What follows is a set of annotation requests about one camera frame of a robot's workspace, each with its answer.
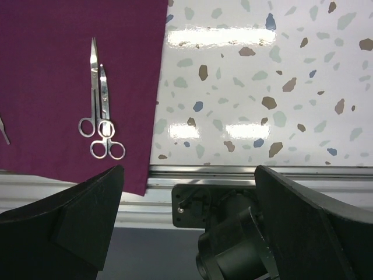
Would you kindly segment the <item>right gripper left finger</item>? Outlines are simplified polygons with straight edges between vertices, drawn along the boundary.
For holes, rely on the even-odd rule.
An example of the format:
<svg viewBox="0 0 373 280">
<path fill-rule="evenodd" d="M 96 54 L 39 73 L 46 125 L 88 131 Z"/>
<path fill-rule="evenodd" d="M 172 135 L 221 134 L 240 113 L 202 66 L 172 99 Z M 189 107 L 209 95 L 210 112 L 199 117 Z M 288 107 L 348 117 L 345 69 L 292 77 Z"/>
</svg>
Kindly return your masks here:
<svg viewBox="0 0 373 280">
<path fill-rule="evenodd" d="M 96 279 L 123 186 L 124 168 L 117 165 L 1 213 L 1 279 Z"/>
</svg>

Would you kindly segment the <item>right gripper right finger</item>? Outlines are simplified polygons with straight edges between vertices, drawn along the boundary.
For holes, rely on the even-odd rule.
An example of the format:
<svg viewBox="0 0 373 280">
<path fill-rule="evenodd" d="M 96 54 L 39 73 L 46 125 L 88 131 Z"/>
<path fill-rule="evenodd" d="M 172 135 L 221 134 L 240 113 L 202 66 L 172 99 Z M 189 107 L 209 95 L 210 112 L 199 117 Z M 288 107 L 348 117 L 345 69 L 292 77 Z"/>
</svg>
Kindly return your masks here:
<svg viewBox="0 0 373 280">
<path fill-rule="evenodd" d="M 279 174 L 255 170 L 280 279 L 372 279 L 372 212 Z"/>
</svg>

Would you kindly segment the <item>steel scissors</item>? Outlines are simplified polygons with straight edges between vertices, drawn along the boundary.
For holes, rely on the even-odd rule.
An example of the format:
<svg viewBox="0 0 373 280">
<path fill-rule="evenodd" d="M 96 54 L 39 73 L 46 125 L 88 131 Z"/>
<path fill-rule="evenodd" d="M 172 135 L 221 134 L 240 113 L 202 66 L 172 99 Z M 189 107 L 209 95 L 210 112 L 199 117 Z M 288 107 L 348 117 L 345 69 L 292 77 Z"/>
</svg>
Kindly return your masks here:
<svg viewBox="0 0 373 280">
<path fill-rule="evenodd" d="M 90 49 L 90 80 L 91 80 L 91 116 L 80 119 L 78 130 L 83 137 L 90 138 L 96 131 L 98 132 L 98 122 L 102 118 L 101 98 L 100 98 L 100 63 L 98 61 L 98 51 L 96 38 L 91 40 Z M 92 126 L 91 133 L 83 131 L 83 123 L 89 122 Z"/>
<path fill-rule="evenodd" d="M 101 114 L 102 118 L 98 122 L 98 134 L 101 137 L 100 140 L 95 140 L 90 145 L 90 153 L 96 159 L 103 159 L 109 155 L 114 160 L 121 160 L 126 155 L 126 149 L 120 142 L 113 141 L 112 138 L 115 135 L 115 126 L 110 119 L 110 100 L 109 100 L 109 88 L 107 81 L 107 74 L 103 64 L 100 64 L 100 98 L 101 98 Z M 103 155 L 97 155 L 94 151 L 96 145 L 102 145 L 104 148 Z M 113 146 L 119 146 L 122 149 L 121 156 L 114 156 L 111 148 Z"/>
</svg>

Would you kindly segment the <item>steel scalpel handle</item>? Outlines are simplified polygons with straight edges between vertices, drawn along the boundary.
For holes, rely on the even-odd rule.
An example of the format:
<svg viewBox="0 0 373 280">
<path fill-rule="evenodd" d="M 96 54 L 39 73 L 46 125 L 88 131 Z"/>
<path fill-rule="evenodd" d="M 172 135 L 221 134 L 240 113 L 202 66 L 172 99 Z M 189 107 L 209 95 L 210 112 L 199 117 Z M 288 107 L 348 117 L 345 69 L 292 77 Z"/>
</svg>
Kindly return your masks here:
<svg viewBox="0 0 373 280">
<path fill-rule="evenodd" d="M 6 131 L 5 131 L 5 124 L 3 123 L 3 120 L 2 120 L 1 117 L 0 117 L 0 130 L 2 132 L 2 135 L 3 135 L 4 139 L 5 139 L 6 144 L 10 145 L 10 140 L 9 140 L 7 134 L 6 134 Z"/>
</svg>

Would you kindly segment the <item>purple cloth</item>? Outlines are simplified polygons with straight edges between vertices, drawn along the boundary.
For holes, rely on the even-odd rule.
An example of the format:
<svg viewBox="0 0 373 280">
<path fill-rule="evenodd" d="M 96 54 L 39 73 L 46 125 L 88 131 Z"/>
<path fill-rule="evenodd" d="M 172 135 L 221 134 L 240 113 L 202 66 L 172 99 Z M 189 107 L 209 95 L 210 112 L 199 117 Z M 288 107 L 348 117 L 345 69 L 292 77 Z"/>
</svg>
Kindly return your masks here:
<svg viewBox="0 0 373 280">
<path fill-rule="evenodd" d="M 1 169 L 80 183 L 114 165 L 143 195 L 151 154 L 166 1 L 2 1 Z M 94 158 L 78 123 L 91 115 L 90 47 L 108 77 L 115 159 Z"/>
</svg>

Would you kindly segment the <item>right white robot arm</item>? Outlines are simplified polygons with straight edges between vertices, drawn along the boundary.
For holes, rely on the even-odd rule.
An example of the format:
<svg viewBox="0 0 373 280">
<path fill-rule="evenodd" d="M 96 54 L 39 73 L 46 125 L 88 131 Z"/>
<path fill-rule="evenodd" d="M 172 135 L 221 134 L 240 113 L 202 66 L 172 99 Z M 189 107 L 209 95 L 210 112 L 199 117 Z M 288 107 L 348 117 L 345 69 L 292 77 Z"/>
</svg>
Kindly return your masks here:
<svg viewBox="0 0 373 280">
<path fill-rule="evenodd" d="M 372 212 L 267 166 L 254 188 L 178 184 L 173 224 L 202 228 L 204 279 L 371 279 Z M 104 268 L 124 169 L 1 214 L 2 279 L 96 279 Z"/>
</svg>

